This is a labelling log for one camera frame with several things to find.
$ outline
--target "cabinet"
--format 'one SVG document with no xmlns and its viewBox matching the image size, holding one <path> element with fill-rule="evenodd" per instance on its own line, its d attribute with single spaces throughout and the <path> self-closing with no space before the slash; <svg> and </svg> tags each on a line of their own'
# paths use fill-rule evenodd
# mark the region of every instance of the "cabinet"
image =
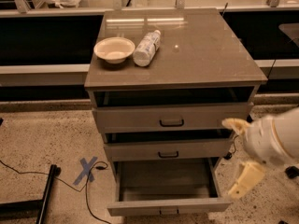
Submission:
<svg viewBox="0 0 299 224">
<path fill-rule="evenodd" d="M 224 211 L 215 160 L 229 151 L 225 118 L 246 119 L 266 77 L 216 9 L 108 11 L 98 41 L 137 46 L 159 29 L 151 64 L 93 55 L 85 89 L 117 190 L 112 216 Z"/>
</svg>

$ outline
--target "white bowl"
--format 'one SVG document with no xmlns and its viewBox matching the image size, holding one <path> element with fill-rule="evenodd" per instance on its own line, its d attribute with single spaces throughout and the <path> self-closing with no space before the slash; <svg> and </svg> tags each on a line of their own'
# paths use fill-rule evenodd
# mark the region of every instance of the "white bowl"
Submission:
<svg viewBox="0 0 299 224">
<path fill-rule="evenodd" d="M 122 63 L 135 50 L 135 44 L 123 37 L 111 37 L 98 42 L 94 46 L 97 57 L 108 63 Z"/>
</svg>

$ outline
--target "white robotic arm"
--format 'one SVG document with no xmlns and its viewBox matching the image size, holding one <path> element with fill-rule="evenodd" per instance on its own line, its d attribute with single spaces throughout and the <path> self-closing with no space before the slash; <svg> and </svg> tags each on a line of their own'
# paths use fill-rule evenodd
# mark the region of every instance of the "white robotic arm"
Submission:
<svg viewBox="0 0 299 224">
<path fill-rule="evenodd" d="M 238 199 L 259 183 L 266 167 L 294 165 L 299 162 L 299 108 L 277 116 L 265 116 L 247 123 L 243 119 L 225 119 L 227 129 L 243 137 L 245 151 L 253 161 L 243 163 L 240 177 L 229 196 Z"/>
</svg>

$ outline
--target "speckled floor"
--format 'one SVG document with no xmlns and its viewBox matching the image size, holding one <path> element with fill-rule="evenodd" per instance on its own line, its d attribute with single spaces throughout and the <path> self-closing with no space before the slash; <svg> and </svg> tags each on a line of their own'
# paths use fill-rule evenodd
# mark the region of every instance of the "speckled floor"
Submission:
<svg viewBox="0 0 299 224">
<path fill-rule="evenodd" d="M 280 113 L 297 106 L 269 105 L 260 97 L 252 111 L 254 119 L 268 113 Z M 80 161 L 106 161 L 101 136 L 97 132 L 88 101 L 0 103 L 0 160 L 25 171 L 49 171 L 51 164 L 62 168 L 63 181 L 76 189 L 85 184 L 84 178 L 74 185 L 82 171 Z M 223 159 L 216 176 L 222 194 L 232 184 L 237 165 L 248 158 L 241 139 L 235 140 L 236 153 Z M 271 223 L 284 220 L 299 223 L 299 177 L 288 179 L 284 169 L 271 170 L 254 190 L 241 200 L 233 202 L 225 212 L 179 215 L 178 217 L 111 217 L 106 209 L 113 201 L 115 188 L 111 169 L 93 171 L 89 184 L 89 204 L 94 214 L 112 223 Z M 0 166 L 0 203 L 40 199 L 47 177 L 45 175 L 18 175 Z M 1 223 L 35 223 L 35 218 L 0 220 Z M 46 223 L 101 223 L 88 212 L 85 192 L 78 193 L 55 180 L 50 197 Z"/>
</svg>

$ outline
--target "bottle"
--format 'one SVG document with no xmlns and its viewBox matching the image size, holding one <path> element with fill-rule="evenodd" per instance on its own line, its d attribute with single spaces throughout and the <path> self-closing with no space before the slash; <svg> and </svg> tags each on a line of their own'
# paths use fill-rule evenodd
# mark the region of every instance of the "bottle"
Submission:
<svg viewBox="0 0 299 224">
<path fill-rule="evenodd" d="M 133 60 L 139 66 L 150 64 L 153 56 L 160 47 L 160 31 L 147 33 L 133 53 Z"/>
</svg>

